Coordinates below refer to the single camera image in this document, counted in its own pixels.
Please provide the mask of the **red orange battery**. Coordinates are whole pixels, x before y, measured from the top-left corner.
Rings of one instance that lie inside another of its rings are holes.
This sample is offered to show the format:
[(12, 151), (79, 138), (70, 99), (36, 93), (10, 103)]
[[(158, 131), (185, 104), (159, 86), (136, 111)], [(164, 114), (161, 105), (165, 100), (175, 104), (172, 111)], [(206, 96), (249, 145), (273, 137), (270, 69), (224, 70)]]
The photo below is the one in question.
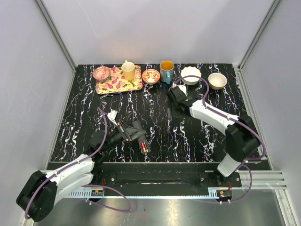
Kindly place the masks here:
[(144, 142), (141, 142), (142, 150), (144, 153), (147, 152), (146, 144)]

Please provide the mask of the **black remote control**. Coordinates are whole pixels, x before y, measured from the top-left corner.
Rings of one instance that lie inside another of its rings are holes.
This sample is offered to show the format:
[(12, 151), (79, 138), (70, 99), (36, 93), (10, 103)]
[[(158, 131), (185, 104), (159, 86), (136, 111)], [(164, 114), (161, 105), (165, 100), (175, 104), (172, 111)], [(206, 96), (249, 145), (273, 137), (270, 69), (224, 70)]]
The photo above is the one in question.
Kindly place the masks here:
[(147, 154), (147, 153), (151, 152), (150, 145), (149, 145), (149, 143), (146, 139), (140, 138), (140, 139), (138, 139), (138, 143), (139, 143), (139, 147), (141, 149), (141, 152), (143, 154)]

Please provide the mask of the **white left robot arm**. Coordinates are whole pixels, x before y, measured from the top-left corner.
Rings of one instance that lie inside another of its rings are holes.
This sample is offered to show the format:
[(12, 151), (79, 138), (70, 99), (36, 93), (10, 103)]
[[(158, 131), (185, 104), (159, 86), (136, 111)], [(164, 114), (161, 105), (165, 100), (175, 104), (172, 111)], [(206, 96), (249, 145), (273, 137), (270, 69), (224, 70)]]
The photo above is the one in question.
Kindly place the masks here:
[(77, 159), (48, 173), (38, 170), (31, 174), (16, 199), (17, 205), (24, 210), (26, 219), (39, 222), (61, 199), (76, 189), (88, 184), (99, 185), (102, 175), (94, 168), (104, 162), (104, 151), (122, 141), (145, 141), (146, 131), (139, 120), (134, 121), (132, 125), (122, 121), (117, 122), (116, 125), (116, 129), (111, 134), (108, 134), (107, 130), (95, 131), (87, 150)]

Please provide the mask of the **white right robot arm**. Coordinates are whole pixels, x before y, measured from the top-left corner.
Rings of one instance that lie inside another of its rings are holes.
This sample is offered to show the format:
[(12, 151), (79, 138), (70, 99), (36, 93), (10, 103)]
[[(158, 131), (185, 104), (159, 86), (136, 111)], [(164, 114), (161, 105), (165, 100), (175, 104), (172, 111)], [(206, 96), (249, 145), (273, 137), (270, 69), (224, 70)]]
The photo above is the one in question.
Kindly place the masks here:
[(252, 118), (248, 115), (239, 117), (219, 110), (204, 99), (188, 96), (180, 86), (171, 88), (167, 96), (177, 111), (204, 121), (225, 136), (227, 154), (217, 167), (214, 182), (218, 186), (227, 185), (231, 174), (262, 143)]

